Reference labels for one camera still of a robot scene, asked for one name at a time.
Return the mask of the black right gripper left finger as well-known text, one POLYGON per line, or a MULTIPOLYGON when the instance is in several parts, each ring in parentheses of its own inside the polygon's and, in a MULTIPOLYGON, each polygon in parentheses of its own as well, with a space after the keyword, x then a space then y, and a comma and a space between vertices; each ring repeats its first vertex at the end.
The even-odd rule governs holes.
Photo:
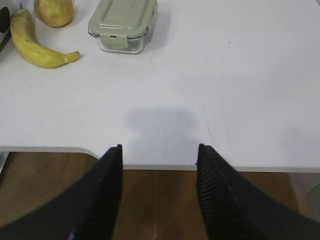
POLYGON ((0 229, 2 240, 110 240, 123 192, 122 145, 66 191, 0 229))

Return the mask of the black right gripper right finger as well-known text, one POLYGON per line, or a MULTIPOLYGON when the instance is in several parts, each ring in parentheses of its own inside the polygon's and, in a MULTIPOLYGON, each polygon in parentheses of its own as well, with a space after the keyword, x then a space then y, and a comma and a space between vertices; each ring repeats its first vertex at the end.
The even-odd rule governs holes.
POLYGON ((210 240, 318 240, 319 222, 261 191, 213 147, 200 144, 197 197, 210 240))

